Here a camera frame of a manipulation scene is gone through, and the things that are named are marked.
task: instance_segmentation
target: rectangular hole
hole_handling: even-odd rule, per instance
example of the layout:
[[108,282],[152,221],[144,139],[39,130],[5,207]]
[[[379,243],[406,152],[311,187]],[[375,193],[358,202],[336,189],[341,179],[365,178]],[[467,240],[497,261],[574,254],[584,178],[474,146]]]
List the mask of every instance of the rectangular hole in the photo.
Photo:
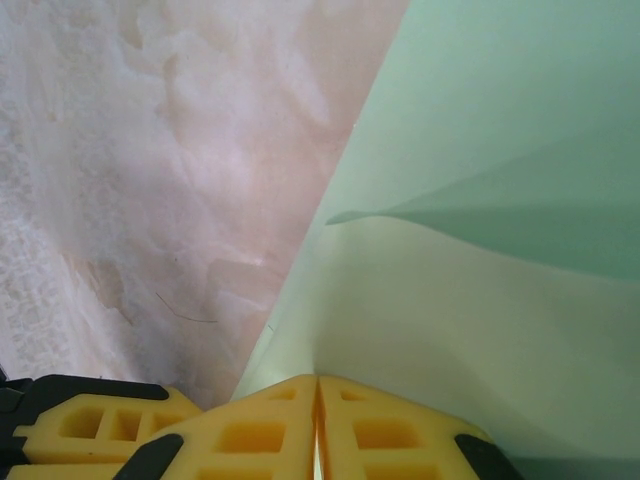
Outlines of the rectangular hole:
[[420,446],[413,427],[402,420],[370,419],[353,423],[358,448],[361,450],[380,448],[416,448]]
[[203,469],[198,480],[271,480],[268,470],[238,470],[231,468]]
[[442,480],[435,465],[369,465],[367,480]]
[[104,409],[84,407],[67,415],[60,425],[60,436],[69,438],[96,438]]
[[154,413],[153,421],[151,422],[150,435],[169,427],[175,423],[180,423],[184,420],[182,415],[170,414],[170,413]]
[[111,425],[109,439],[135,442],[138,439],[141,418],[142,412],[118,410]]
[[275,422],[247,422],[228,425],[215,451],[223,453],[277,453],[282,448],[286,425]]

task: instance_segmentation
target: yellow foam block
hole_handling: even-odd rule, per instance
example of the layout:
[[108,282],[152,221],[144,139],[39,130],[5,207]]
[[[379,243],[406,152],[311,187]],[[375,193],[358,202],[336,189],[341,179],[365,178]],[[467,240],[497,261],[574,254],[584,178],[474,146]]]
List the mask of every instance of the yellow foam block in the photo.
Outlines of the yellow foam block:
[[77,395],[13,435],[27,438],[23,452],[33,464],[124,463],[157,431],[202,413],[176,389],[166,390],[166,400]]
[[311,480],[317,377],[302,375],[166,428],[184,445],[163,480]]
[[477,480],[455,443],[479,428],[342,378],[320,377],[319,441],[326,480]]
[[111,480],[122,467],[118,463],[92,465],[19,465],[7,480]]

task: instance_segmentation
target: light green sheet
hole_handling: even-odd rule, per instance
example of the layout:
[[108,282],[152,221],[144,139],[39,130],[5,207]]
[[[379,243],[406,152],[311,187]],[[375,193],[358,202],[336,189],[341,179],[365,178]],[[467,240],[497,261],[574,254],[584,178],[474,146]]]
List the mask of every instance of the light green sheet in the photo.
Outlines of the light green sheet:
[[346,375],[480,424],[530,479],[638,478],[638,25],[640,2],[414,1],[236,396]]

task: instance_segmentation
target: yellow foam piece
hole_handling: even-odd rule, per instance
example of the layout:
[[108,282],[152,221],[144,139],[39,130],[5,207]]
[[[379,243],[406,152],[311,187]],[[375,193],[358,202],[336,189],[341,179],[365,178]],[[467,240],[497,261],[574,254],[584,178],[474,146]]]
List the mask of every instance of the yellow foam piece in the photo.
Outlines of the yellow foam piece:
[[454,437],[491,441],[478,427],[342,378],[319,391],[325,480],[477,480]]
[[122,467],[118,463],[92,465],[19,465],[7,480],[111,480]]
[[158,432],[184,439],[162,480],[311,480],[316,387],[294,377]]
[[166,400],[77,395],[19,426],[33,464],[124,463],[163,428],[202,413],[174,388]]

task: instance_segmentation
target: mint green paper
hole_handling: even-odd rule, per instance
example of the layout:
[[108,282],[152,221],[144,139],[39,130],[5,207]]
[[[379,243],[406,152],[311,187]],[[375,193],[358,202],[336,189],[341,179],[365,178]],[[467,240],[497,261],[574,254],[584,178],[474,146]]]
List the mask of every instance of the mint green paper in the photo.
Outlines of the mint green paper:
[[560,268],[640,280],[640,122],[567,138],[377,212]]

